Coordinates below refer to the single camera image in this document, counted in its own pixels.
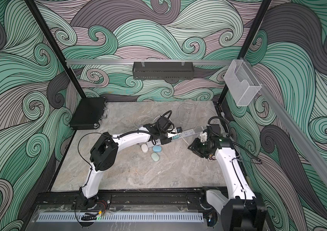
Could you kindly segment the green earbud case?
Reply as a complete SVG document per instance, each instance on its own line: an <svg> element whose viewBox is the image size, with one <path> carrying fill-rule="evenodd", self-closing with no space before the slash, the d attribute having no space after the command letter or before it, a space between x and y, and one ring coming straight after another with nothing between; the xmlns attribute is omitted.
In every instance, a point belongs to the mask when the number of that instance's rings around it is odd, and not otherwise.
<svg viewBox="0 0 327 231"><path fill-rule="evenodd" d="M152 153L151 154L151 158L153 159L153 161L157 162L159 161L160 157L157 153Z"/></svg>

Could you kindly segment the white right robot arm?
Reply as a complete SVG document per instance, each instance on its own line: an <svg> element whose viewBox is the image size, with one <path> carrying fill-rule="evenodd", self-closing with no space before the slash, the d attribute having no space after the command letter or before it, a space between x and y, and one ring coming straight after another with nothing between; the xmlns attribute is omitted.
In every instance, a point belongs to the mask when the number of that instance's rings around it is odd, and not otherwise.
<svg viewBox="0 0 327 231"><path fill-rule="evenodd" d="M188 147L195 155L216 160L224 176L227 195L220 190L207 190L205 199L219 214L224 231L261 231L267 209L261 198L251 190L241 170L241 159L236 155L237 146L230 137L221 134L221 128L209 118L207 127Z"/></svg>

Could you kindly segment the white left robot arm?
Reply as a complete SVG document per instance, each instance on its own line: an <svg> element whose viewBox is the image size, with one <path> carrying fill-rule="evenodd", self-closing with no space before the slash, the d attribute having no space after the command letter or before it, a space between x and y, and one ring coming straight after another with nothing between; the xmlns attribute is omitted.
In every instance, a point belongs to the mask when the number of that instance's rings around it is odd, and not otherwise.
<svg viewBox="0 0 327 231"><path fill-rule="evenodd" d="M104 172L111 168L118 152L150 141L160 141L161 144L170 143L178 132L170 120L172 111L169 110L158 117L157 121L145 124L143 127L122 134L111 135L102 133L90 150L89 171L86 182L80 187L75 199L74 209L88 210L97 205L99 185Z"/></svg>

